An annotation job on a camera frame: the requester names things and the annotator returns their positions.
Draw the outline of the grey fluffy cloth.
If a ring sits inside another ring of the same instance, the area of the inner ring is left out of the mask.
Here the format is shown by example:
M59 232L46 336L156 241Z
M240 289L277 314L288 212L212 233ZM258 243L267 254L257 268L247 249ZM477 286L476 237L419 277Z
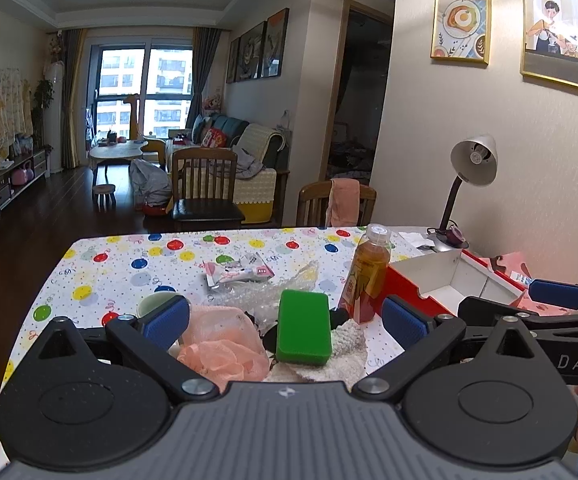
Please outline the grey fluffy cloth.
M265 382L343 382L351 390L365 375L364 332L350 320L331 332L332 354L325 365L276 362Z

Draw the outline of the green sponge block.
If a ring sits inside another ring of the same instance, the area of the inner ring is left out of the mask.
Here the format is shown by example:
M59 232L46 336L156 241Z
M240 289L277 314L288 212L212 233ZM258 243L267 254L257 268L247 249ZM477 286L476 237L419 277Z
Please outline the green sponge block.
M279 362L322 366L331 357L328 297L286 289L280 296L275 357Z

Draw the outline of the clear bubble wrap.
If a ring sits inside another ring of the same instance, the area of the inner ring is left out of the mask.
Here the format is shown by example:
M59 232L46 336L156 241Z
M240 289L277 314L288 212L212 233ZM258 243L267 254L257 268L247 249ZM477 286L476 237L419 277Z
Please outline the clear bubble wrap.
M232 282L219 285L209 292L209 304L235 307L249 314L261 335L265 335L278 320L281 294L284 290L313 292L318 279L319 263L312 260L293 278L283 278L275 283Z

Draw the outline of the panda wet wipes pack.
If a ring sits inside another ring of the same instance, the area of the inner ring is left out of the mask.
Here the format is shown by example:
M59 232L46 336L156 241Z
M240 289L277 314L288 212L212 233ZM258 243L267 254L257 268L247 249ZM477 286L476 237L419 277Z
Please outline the panda wet wipes pack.
M239 259L219 257L215 261L203 261L202 269L210 288L231 283L266 282L275 276L257 252L249 252Z

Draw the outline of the pale green mug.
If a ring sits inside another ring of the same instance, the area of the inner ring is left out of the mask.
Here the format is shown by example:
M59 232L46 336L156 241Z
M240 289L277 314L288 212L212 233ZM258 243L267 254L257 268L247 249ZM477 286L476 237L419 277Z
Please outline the pale green mug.
M138 318L142 318L177 296L177 292L169 292L168 290L166 292L154 292L140 301L136 310L136 315Z

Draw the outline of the red cardboard box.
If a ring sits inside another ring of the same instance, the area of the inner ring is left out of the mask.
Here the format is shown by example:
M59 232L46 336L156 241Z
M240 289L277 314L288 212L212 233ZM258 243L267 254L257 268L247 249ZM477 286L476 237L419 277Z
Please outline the red cardboard box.
M436 316L456 314L460 301L469 296L512 304L521 295L521 286L505 274L490 270L467 250L453 250L391 263L378 302L396 296Z

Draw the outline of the small white tube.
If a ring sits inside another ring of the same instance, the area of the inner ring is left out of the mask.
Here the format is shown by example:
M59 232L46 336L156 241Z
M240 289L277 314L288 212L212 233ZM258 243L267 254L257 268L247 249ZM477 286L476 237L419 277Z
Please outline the small white tube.
M533 278L530 278L530 276L516 271L510 272L510 278L518 284L524 285L526 287L528 287L533 282Z

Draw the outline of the amber tea drink bottle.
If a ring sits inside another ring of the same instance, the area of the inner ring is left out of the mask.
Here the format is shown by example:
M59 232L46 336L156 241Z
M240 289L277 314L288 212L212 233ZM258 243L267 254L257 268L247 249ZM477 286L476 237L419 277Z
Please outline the amber tea drink bottle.
M382 290L390 259L390 231L380 224L370 224L356 246L338 306L357 324L374 318L371 303Z

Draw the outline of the white paper tissue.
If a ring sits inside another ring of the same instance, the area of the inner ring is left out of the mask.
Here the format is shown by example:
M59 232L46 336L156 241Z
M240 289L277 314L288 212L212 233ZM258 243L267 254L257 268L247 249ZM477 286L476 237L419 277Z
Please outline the white paper tissue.
M431 238L418 232L400 232L400 237L406 240L408 244L419 250L434 250L436 244Z

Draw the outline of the small wooden stool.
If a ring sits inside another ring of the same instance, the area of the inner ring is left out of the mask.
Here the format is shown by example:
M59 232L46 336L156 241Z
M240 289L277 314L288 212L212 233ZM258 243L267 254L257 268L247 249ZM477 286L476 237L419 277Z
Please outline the small wooden stool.
M109 209L116 205L115 185L97 184L92 187L92 199L97 208Z

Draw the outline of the pink towel on chair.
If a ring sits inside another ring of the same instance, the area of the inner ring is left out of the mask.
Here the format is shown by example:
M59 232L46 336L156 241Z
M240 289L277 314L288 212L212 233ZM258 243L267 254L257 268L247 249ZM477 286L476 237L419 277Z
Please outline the pink towel on chair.
M358 180L342 178L331 179L326 226L341 228L355 226L359 220L359 194L361 185Z

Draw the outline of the dark wooden dining chair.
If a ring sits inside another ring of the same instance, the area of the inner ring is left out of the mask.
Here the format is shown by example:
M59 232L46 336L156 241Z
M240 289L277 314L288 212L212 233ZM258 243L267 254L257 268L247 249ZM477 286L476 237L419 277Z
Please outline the dark wooden dining chair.
M234 202L237 155L228 148L184 148L172 156L172 220L179 231L240 229Z

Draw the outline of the wooden chair by table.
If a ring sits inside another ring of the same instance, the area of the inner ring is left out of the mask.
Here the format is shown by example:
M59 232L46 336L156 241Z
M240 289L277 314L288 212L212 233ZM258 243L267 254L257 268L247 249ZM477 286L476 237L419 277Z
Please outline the wooden chair by table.
M298 198L297 216L295 217L296 226L325 228L330 188L330 180L311 183L301 188ZM376 200L377 192L374 188L361 184L359 220L357 220L355 226L367 226L373 215Z

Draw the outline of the dark tv cabinet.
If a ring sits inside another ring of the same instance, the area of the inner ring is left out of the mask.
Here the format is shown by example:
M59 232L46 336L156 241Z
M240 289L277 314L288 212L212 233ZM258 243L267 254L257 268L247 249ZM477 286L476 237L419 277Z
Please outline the dark tv cabinet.
M20 155L8 169L1 170L0 212L35 182L45 179L47 170L48 154L45 150Z

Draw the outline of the sofa with cream cover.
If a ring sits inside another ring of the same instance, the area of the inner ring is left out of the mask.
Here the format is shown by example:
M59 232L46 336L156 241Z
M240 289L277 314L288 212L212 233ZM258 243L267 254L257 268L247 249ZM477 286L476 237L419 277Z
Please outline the sofa with cream cover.
M173 171L173 154L185 148L207 148L209 134L222 133L225 150L237 157L234 202L245 215L244 224L263 224L274 219L286 183L289 145L276 128L227 115L198 116L190 133L181 140L167 140L165 162Z

